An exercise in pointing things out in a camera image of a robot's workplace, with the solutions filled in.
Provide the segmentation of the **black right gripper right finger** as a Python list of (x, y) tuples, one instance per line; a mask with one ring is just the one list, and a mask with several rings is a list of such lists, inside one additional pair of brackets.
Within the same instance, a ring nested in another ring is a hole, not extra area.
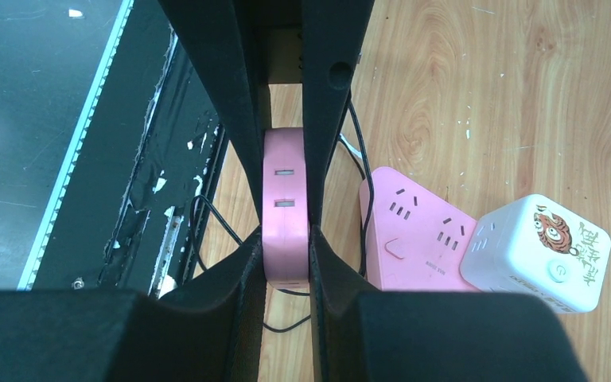
[(585, 381), (557, 316), (529, 294), (377, 290), (309, 234), (317, 381)]

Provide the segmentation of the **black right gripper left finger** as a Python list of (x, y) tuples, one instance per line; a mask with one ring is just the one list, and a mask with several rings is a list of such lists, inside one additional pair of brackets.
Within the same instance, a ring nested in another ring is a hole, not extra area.
[(0, 291), (0, 381), (254, 381), (264, 307), (259, 231), (158, 299)]

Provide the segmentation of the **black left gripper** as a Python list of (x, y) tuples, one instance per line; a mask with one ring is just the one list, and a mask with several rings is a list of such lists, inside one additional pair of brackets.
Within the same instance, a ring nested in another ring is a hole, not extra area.
[[(263, 82), (245, 1), (162, 1), (227, 131), (262, 210)], [(255, 35), (270, 84), (302, 84), (308, 214), (319, 225), (373, 1), (256, 1)]]

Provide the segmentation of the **pink triangular socket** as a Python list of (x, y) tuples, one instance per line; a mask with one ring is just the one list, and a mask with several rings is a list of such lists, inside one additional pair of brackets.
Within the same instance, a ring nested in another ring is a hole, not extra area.
[(360, 185), (366, 278), (380, 290), (473, 291), (460, 272), (477, 222), (391, 167)]

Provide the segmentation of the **pink plug adapter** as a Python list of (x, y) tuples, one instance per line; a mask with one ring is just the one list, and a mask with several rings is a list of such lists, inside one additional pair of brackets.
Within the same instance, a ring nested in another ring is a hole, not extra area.
[(261, 215), (263, 266), (270, 285), (309, 283), (309, 220), (303, 129), (268, 130), (264, 139)]

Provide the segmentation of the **white tiger cube socket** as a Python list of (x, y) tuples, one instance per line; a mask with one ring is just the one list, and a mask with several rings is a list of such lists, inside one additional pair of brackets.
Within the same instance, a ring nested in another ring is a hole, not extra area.
[(593, 311), (611, 253), (609, 234), (541, 194), (483, 215), (460, 264), (482, 291), (533, 294), (559, 314)]

